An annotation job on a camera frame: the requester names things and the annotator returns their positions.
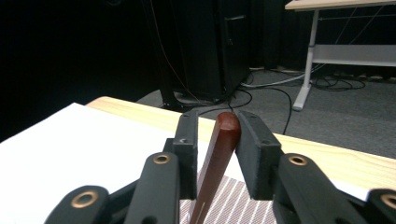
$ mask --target floor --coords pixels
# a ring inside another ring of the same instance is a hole
[[[254,72],[247,82],[258,85],[286,78],[290,77],[271,71],[258,71]],[[273,88],[285,91],[294,101],[300,83],[297,81],[289,83],[288,86]],[[349,80],[348,83],[339,82],[334,87],[361,87],[361,83],[357,81]],[[286,135],[396,159],[396,86],[367,79],[364,84],[364,88],[349,91],[325,91],[313,87],[304,109],[301,112],[291,112]],[[272,132],[283,133],[290,111],[288,96],[271,89],[248,92],[252,95],[251,102],[235,108],[234,111],[245,110],[259,115]],[[190,100],[183,99],[182,95],[177,97],[180,101]],[[231,106],[247,103],[249,98],[247,93],[236,91]],[[140,99],[138,103],[161,106],[162,98],[160,93],[155,91]],[[202,117],[215,119],[218,113],[230,110],[227,103],[196,109],[202,113],[213,108],[223,109],[205,113]]]

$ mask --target black cabinet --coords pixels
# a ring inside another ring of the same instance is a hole
[[[249,1],[154,0],[174,91],[216,101],[248,75]]]

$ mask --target desk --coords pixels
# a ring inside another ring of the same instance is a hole
[[[338,63],[356,65],[396,66],[396,45],[316,45],[315,38],[320,10],[345,7],[374,7],[396,4],[395,0],[294,0],[285,9],[314,10],[311,37],[304,73],[304,83],[294,102],[293,109],[304,107],[311,85],[312,63]]]
[[[177,112],[109,97],[98,98],[87,106],[171,132],[176,130],[180,116]],[[199,140],[209,142],[214,124],[214,120],[199,118]],[[276,138],[285,153],[311,158],[331,180],[367,190],[396,190],[396,160],[280,134]]]

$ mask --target desk leg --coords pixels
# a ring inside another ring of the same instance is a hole
[[[306,57],[304,83],[293,105],[293,110],[296,111],[301,111],[303,109],[306,97],[308,96],[309,90],[311,89],[311,84],[309,83],[309,81],[311,79],[312,60],[314,58],[315,37],[317,35],[318,27],[318,15],[319,10],[315,10],[314,19],[312,20],[311,38],[309,39],[308,55]]]

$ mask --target reddish-brown handle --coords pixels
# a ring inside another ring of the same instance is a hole
[[[207,149],[204,166],[198,177],[197,199],[191,203],[190,224],[204,223],[240,136],[241,127],[238,117],[230,112],[219,114]]]

